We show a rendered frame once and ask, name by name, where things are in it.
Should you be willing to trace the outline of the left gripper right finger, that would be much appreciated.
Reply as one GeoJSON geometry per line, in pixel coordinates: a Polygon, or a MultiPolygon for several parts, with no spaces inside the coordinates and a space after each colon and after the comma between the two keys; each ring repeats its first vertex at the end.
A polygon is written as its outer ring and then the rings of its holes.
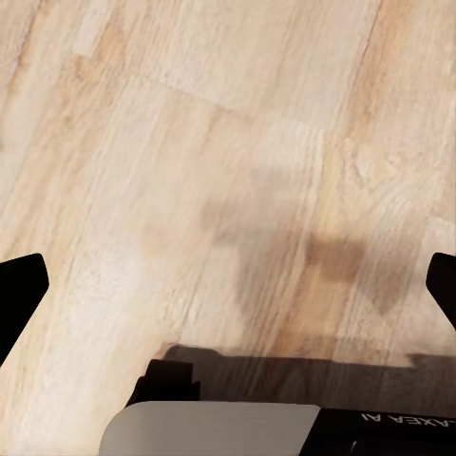
{"type": "Polygon", "coordinates": [[[427,270],[426,286],[456,330],[456,256],[434,253],[427,270]]]}

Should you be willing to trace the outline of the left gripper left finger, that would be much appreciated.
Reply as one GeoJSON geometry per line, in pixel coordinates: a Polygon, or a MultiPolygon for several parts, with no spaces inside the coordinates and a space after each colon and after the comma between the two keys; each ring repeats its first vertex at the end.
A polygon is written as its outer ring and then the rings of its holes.
{"type": "Polygon", "coordinates": [[[0,263],[0,368],[49,287],[39,253],[0,263]]]}

